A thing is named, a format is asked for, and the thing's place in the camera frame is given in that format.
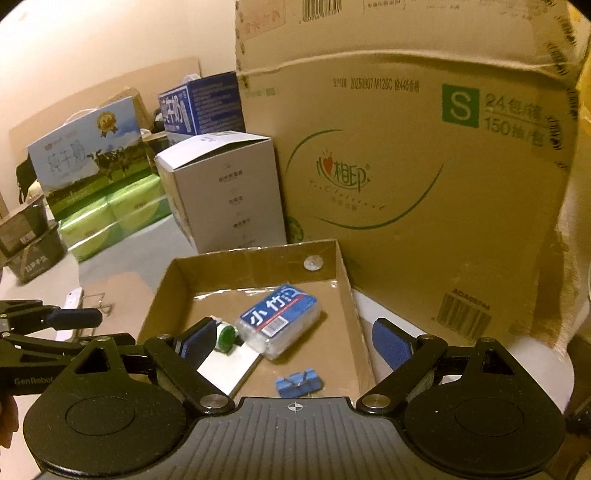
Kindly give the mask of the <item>person left hand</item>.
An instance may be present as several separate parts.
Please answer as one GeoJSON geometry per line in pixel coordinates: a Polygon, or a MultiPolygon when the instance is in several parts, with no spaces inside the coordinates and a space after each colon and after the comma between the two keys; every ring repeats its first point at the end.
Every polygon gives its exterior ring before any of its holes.
{"type": "Polygon", "coordinates": [[[19,429],[18,405],[12,395],[1,396],[0,413],[0,445],[2,448],[11,447],[13,435],[19,429]]]}

